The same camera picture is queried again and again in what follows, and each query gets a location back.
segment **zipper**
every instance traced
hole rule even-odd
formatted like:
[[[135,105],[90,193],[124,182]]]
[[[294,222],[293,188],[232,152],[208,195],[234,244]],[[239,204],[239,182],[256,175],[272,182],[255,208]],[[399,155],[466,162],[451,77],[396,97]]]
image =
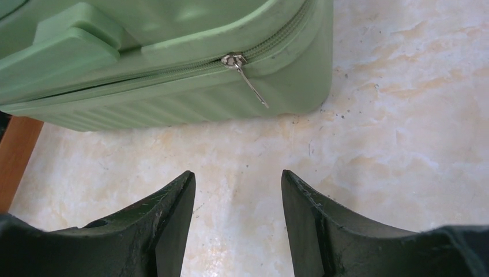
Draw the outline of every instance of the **zipper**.
[[[255,47],[239,53],[229,53],[224,56],[211,57],[204,61],[192,62],[182,66],[176,66],[171,68],[156,69],[143,73],[126,74],[106,78],[103,80],[95,81],[90,84],[74,85],[71,87],[60,88],[58,92],[54,92],[51,96],[46,96],[42,99],[48,99],[54,96],[66,95],[76,92],[84,92],[89,89],[105,88],[106,91],[103,95],[109,95],[112,93],[120,92],[121,85],[127,85],[124,91],[148,87],[151,85],[166,83],[169,81],[179,80],[181,78],[194,77],[202,73],[213,73],[221,71],[223,68],[229,70],[236,70],[243,77],[246,84],[255,93],[256,97],[265,106],[269,107],[265,99],[258,93],[253,87],[250,80],[246,77],[242,66],[247,63],[257,61],[268,54],[270,51],[283,43],[290,34],[301,25],[303,19],[311,11],[312,5],[318,0],[305,0],[299,11],[287,22],[280,30],[278,30],[273,36],[264,42],[256,45]]]

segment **zipper pull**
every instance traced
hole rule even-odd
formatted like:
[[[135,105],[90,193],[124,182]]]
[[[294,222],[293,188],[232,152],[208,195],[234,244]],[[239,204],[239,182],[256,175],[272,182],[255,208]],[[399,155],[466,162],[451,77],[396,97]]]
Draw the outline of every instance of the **zipper pull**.
[[[221,62],[227,68],[237,70],[239,74],[241,74],[241,77],[243,77],[243,79],[245,80],[246,84],[248,84],[248,86],[253,90],[258,100],[260,100],[260,102],[265,105],[266,108],[269,107],[265,99],[258,93],[258,91],[250,83],[250,80],[248,80],[248,78],[246,77],[242,66],[245,65],[247,61],[241,53],[229,53],[226,56],[222,57]]]

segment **green zipper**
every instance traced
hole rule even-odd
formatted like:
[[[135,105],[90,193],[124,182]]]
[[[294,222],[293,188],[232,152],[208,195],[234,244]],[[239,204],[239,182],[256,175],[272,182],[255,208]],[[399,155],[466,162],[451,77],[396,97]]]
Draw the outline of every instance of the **green zipper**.
[[[291,18],[289,22],[287,22],[285,26],[283,26],[280,30],[278,30],[273,36],[271,36],[269,39],[265,40],[264,42],[256,45],[251,49],[242,51],[241,54],[245,57],[247,63],[252,63],[254,61],[260,60],[263,57],[266,57],[268,54],[271,54],[269,52],[272,49],[274,49],[279,44],[283,43],[286,40],[286,38],[289,37],[290,34],[294,33],[297,27],[300,26],[300,23],[303,22],[303,19],[309,14],[311,7],[316,1],[317,0],[305,0],[304,4],[300,7],[299,11],[293,16],[293,18]],[[223,54],[216,57],[211,57],[204,61],[192,62],[182,66],[157,69],[150,72],[144,72],[139,74],[130,74],[130,75],[106,78],[104,80],[99,80],[90,84],[85,84],[82,87],[78,85],[77,87],[74,86],[74,87],[62,88],[60,89],[59,92],[55,92],[51,96],[46,96],[38,100],[44,100],[51,97],[56,97],[56,96],[66,95],[66,94],[76,93],[76,92],[89,92],[93,89],[96,89],[98,96],[110,95],[122,91],[128,91],[132,89],[166,83],[169,81],[175,81],[182,78],[194,77],[203,73],[214,73],[214,72],[229,70],[224,66],[224,64],[221,61],[223,56],[225,55]],[[122,88],[121,86],[124,85],[128,85],[128,86],[130,85],[131,87],[123,88],[123,90],[121,90]]]

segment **green suitcase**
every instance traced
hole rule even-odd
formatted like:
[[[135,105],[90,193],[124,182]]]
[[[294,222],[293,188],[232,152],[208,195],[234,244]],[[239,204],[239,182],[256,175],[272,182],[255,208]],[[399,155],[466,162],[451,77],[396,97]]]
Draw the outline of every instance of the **green suitcase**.
[[[0,110],[79,131],[307,113],[333,0],[28,1],[0,10]]]

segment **wooden edge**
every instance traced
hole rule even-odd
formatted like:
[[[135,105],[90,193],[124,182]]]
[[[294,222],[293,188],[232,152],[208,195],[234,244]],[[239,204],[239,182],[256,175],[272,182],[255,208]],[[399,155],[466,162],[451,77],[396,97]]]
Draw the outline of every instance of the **wooden edge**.
[[[44,122],[12,117],[0,141],[0,214],[9,211]]]

